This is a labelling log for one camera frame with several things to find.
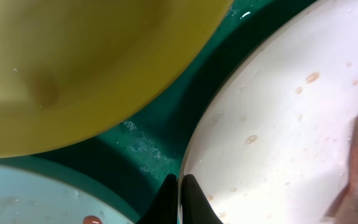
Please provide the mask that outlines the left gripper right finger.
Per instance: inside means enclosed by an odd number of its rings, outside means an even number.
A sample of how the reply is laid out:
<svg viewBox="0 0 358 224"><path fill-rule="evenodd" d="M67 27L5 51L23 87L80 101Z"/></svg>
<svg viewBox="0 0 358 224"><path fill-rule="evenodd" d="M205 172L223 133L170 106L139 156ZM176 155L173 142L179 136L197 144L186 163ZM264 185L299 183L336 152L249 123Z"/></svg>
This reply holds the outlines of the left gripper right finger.
<svg viewBox="0 0 358 224"><path fill-rule="evenodd" d="M181 207L183 224L223 224L192 174L181 183Z"/></svg>

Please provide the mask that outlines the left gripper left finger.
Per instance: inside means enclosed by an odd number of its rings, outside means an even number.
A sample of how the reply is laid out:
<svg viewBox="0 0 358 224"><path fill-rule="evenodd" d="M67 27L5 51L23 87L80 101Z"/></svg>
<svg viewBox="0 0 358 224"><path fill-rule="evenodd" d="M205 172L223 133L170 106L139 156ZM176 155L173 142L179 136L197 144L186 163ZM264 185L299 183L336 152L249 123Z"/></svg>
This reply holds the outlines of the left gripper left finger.
<svg viewBox="0 0 358 224"><path fill-rule="evenodd" d="M168 174L155 195L149 209L136 224L177 224L178 182Z"/></svg>

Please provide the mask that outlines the yellow-green plate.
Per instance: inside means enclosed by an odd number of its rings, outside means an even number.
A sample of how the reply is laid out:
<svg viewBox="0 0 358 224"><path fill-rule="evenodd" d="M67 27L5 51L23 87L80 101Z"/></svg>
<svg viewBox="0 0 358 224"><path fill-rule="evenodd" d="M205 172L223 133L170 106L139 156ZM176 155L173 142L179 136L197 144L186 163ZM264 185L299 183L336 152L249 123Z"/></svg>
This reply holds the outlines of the yellow-green plate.
<svg viewBox="0 0 358 224"><path fill-rule="evenodd" d="M0 158L51 151L130 117L191 63L222 0L0 0Z"/></svg>

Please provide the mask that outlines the white pink plate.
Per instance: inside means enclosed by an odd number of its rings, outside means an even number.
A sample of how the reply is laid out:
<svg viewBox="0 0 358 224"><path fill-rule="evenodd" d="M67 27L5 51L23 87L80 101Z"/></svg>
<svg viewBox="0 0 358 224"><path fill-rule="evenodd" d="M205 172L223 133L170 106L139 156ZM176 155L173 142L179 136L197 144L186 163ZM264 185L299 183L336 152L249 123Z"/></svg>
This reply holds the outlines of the white pink plate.
<svg viewBox="0 0 358 224"><path fill-rule="evenodd" d="M331 223L357 116L358 0L317 1L221 87L180 174L224 223Z"/></svg>

